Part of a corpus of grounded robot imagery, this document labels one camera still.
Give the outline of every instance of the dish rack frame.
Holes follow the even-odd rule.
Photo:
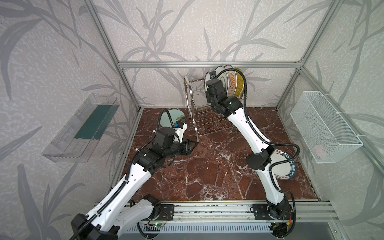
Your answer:
[[[222,114],[217,114],[207,102],[204,81],[204,78],[189,80],[184,76],[188,114],[194,125],[197,142],[199,137],[235,127]]]

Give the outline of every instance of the orange sunburst pattern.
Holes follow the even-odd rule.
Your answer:
[[[228,72],[228,96],[232,96],[236,90],[236,77],[232,71]]]

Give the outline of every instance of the wallpaper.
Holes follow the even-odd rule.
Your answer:
[[[119,61],[297,61],[331,0],[94,3]],[[135,83],[132,88],[142,106],[180,107],[186,106],[180,75],[193,72],[199,79],[209,70],[126,69],[126,76]],[[289,80],[288,72],[248,70],[249,78],[268,79],[252,80],[259,91],[250,106],[272,106]]]
[[[342,4],[306,67],[384,154],[384,4]]]
[[[0,239],[68,239],[108,191],[134,104],[81,1],[0,0]],[[119,108],[86,163],[41,153],[90,93]]]
[[[306,67],[383,152],[384,1],[344,1]],[[303,91],[299,77],[279,109],[290,138],[322,200],[330,200],[351,240],[384,235],[384,178],[361,149],[337,163],[317,164],[290,117]]]

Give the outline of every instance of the plate with orange pattern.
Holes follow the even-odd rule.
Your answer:
[[[231,65],[226,65],[224,69],[233,68]],[[228,71],[228,87],[227,87],[227,96],[233,96],[236,91],[237,86],[237,76],[235,71]]]

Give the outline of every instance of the vertical metal post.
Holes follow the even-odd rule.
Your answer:
[[[325,13],[323,20],[321,21],[319,27],[316,30],[316,33],[313,35],[313,38],[308,45],[307,49],[304,52],[303,57],[301,58],[301,67],[305,65],[305,63],[310,58],[311,54],[313,53],[313,50],[317,46],[318,42],[320,41],[321,37],[323,36],[324,32],[327,30],[329,25],[331,24],[333,18],[335,17],[336,13],[338,12],[339,8],[341,7],[341,4],[343,3],[343,0],[333,0],[331,4],[329,5],[329,8],[327,12]],[[279,102],[276,105],[276,108],[279,109],[281,105],[283,104],[285,98],[288,96],[288,93],[291,91],[292,87],[295,85],[297,79],[297,71],[295,71],[295,74],[292,75],[287,87],[285,88]]]
[[[136,110],[139,111],[140,110],[139,102],[135,98],[135,95],[133,94],[131,86],[129,85],[129,82],[128,82],[124,72],[119,67],[119,61],[116,57],[116,54],[112,48],[111,43],[109,42],[107,34],[103,28],[103,25],[101,23],[101,19],[100,19],[99,15],[97,13],[97,10],[96,10],[96,6],[93,4],[92,0],[83,0],[83,1],[84,1],[84,6],[91,17],[92,22],[95,24],[95,27],[96,27],[98,33],[100,34],[100,37],[101,37],[101,39],[102,39],[102,41],[103,41],[103,43],[104,43],[104,45],[105,45],[105,47],[109,53],[109,56],[112,59],[113,65],[116,68],[116,71],[120,77],[120,80],[122,81],[125,89],[128,91],[129,96],[131,97],[132,101],[134,102]]]

